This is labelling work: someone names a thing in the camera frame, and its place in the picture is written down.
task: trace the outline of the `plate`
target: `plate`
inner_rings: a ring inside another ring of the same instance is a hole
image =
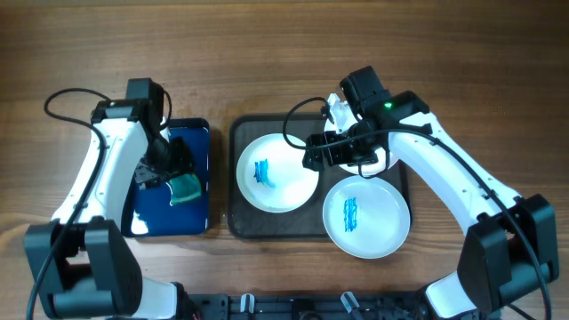
[[[295,145],[305,143],[292,136]],[[318,172],[302,167],[304,150],[289,146],[273,133],[251,142],[237,162],[236,179],[241,194],[264,212],[292,211],[306,203],[318,184]]]
[[[326,124],[324,127],[324,131],[336,131],[336,125],[332,124],[329,120],[326,120]],[[377,155],[378,162],[376,164],[365,164],[362,165],[362,174],[364,176],[374,175],[379,172],[382,172],[385,169],[385,151],[383,148],[378,148],[375,150],[375,154]],[[389,153],[389,168],[393,166],[397,162],[397,157],[393,156],[393,153]],[[340,164],[340,168],[344,169],[345,171],[351,174],[359,174],[357,172],[357,165],[348,166],[347,164]]]
[[[364,259],[385,257],[401,246],[411,226],[403,196],[385,180],[348,177],[322,208],[328,236],[345,252]]]

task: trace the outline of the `blue stain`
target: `blue stain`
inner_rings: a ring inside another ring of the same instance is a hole
[[[267,186],[269,188],[274,188],[275,184],[268,179],[267,170],[268,170],[267,159],[261,160],[259,162],[255,161],[255,175],[253,177],[255,177],[257,183],[262,183],[264,186]]]
[[[344,227],[346,232],[352,232],[357,227],[357,204],[355,198],[344,201]]]

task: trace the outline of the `wooden surface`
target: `wooden surface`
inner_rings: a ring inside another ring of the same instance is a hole
[[[0,319],[24,317],[32,278],[23,234],[50,219],[87,149],[89,132],[45,116],[44,99],[72,86],[122,98],[132,77],[161,83],[174,117],[213,128],[213,228],[129,241],[144,275],[193,293],[340,294],[416,290],[454,271],[463,235],[415,174],[413,229],[385,259],[352,258],[331,243],[246,243],[227,231],[232,122],[327,97],[366,65],[392,92],[417,92],[489,172],[550,200],[561,277],[549,291],[554,317],[569,318],[568,13],[563,1],[0,10]],[[53,110],[87,119],[95,103],[71,94]],[[518,305],[542,316],[538,292]]]

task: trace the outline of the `cable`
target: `cable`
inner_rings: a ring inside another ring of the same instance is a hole
[[[164,124],[160,125],[160,131],[166,129],[168,127],[168,125],[170,125],[170,117],[172,117],[172,99],[170,99],[170,93],[168,93],[168,91],[164,90],[164,94],[166,95],[166,98],[168,99],[168,117],[166,118],[166,121],[164,122]]]
[[[509,213],[506,205],[504,205],[504,203],[497,197],[496,192],[494,190],[490,189],[488,187],[488,185],[486,185],[486,183],[482,180],[482,178],[480,178],[480,176],[474,171],[474,169],[472,169],[470,167],[470,165],[464,159],[462,159],[461,156],[459,156],[452,148],[445,145],[438,138],[432,137],[432,136],[425,134],[425,133],[422,133],[422,132],[416,132],[416,131],[409,130],[409,129],[376,130],[373,132],[359,134],[355,137],[351,137],[351,138],[348,138],[348,139],[345,139],[342,141],[336,141],[336,142],[327,143],[324,145],[314,146],[314,147],[298,146],[298,145],[294,145],[293,143],[291,143],[288,140],[288,138],[286,137],[286,123],[288,122],[290,116],[293,114],[293,112],[296,109],[302,107],[306,103],[309,103],[311,101],[316,101],[316,100],[323,100],[323,99],[324,98],[318,97],[318,98],[311,98],[308,100],[304,100],[303,102],[294,106],[294,108],[292,108],[291,111],[289,111],[289,113],[286,115],[286,118],[284,119],[284,123],[283,123],[283,136],[284,136],[284,140],[289,144],[289,146],[291,146],[293,148],[301,149],[301,150],[307,150],[307,151],[319,150],[319,149],[330,148],[330,147],[350,143],[351,141],[354,141],[354,140],[360,140],[363,138],[372,137],[374,135],[383,134],[383,133],[390,133],[390,132],[403,132],[403,133],[410,133],[410,134],[418,135],[422,138],[429,140],[432,145],[438,145],[440,148],[442,148],[444,151],[446,151],[449,155],[451,155],[459,164],[461,164],[462,167],[470,174],[470,176],[472,176],[472,178],[478,183],[478,185],[486,192],[486,194],[490,198],[492,198],[492,200],[496,203],[496,205],[498,205],[498,207],[502,211],[504,217],[506,217],[506,220],[508,221],[508,223],[514,229],[514,234],[516,234],[519,237],[520,241],[522,242],[522,244],[524,246],[525,253],[527,254],[530,261],[532,262],[533,269],[534,269],[535,274],[538,278],[538,282],[539,282],[540,288],[541,288],[541,296],[543,298],[543,305],[545,308],[545,319],[546,320],[551,319],[551,299],[549,297],[548,287],[547,287],[547,284],[545,283],[545,278],[543,277],[543,274],[541,272],[540,263],[537,260],[537,257],[535,256],[535,252],[533,251],[532,245],[530,244],[529,240],[527,240],[527,237],[525,236],[524,231],[521,229],[521,227],[519,226],[517,221]]]
[[[535,320],[532,316],[525,313],[524,310],[514,306],[513,304],[508,304],[508,307],[512,310],[516,311],[519,315],[521,315],[525,320]]]
[[[63,241],[65,239],[65,235],[69,231],[69,228],[71,227],[71,225],[73,224],[73,222],[75,221],[75,219],[77,218],[79,213],[82,211],[83,203],[84,203],[85,199],[89,196],[89,193],[91,192],[92,185],[94,184],[94,182],[97,178],[97,175],[99,174],[100,168],[101,168],[102,163],[103,163],[103,159],[105,157],[105,150],[106,150],[106,148],[105,148],[105,137],[99,131],[99,129],[95,128],[93,125],[91,125],[89,123],[86,123],[85,121],[66,117],[66,116],[59,116],[59,115],[56,115],[52,111],[49,110],[48,106],[49,106],[50,102],[54,98],[60,96],[63,93],[67,93],[67,92],[87,92],[87,93],[97,95],[104,100],[110,100],[110,98],[107,97],[106,95],[99,93],[99,92],[96,92],[96,91],[93,91],[93,90],[83,89],[83,88],[69,88],[69,89],[64,89],[64,90],[61,90],[61,91],[58,91],[58,92],[52,94],[51,96],[49,96],[49,98],[47,98],[47,100],[44,103],[44,112],[48,116],[55,118],[55,119],[58,119],[58,120],[61,120],[61,121],[67,121],[67,122],[74,123],[74,124],[81,124],[82,126],[85,126],[89,129],[91,129],[93,132],[95,132],[95,134],[97,135],[97,138],[99,138],[99,155],[97,156],[97,162],[95,163],[95,167],[92,170],[91,177],[89,177],[89,180],[87,181],[87,184],[85,185],[85,189],[83,190],[83,193],[81,194],[81,196],[79,197],[79,200],[76,203],[75,209],[73,210],[73,212],[69,216],[68,221],[63,226],[63,229],[61,230],[61,232],[59,233],[59,235],[55,239],[55,242],[53,242],[52,249],[50,250],[47,257],[45,257],[44,263],[42,264],[42,267],[40,268],[39,273],[37,274],[36,282],[34,283],[34,286],[32,287],[32,290],[29,294],[28,312],[26,315],[27,320],[32,320],[34,317],[34,306],[36,305],[36,297],[37,297],[37,294],[39,293],[39,288],[41,287],[42,282],[44,281],[44,277],[45,277],[45,273],[47,272],[47,268],[50,265],[50,263],[52,262],[53,257],[60,250],[61,244],[63,243]]]

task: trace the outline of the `dark gray tray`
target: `dark gray tray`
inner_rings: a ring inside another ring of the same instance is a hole
[[[326,167],[320,172],[317,189],[301,207],[286,213],[261,211],[243,197],[237,186],[235,170],[244,149],[257,138],[270,133],[282,133],[285,115],[249,115],[238,118],[229,132],[229,201],[228,228],[231,233],[249,240],[328,240],[322,221],[322,205],[328,191],[340,180],[351,176],[339,166]],[[301,140],[324,129],[325,118],[320,114],[293,115],[287,133]],[[409,205],[409,188],[405,165],[398,161],[379,178],[393,185]]]

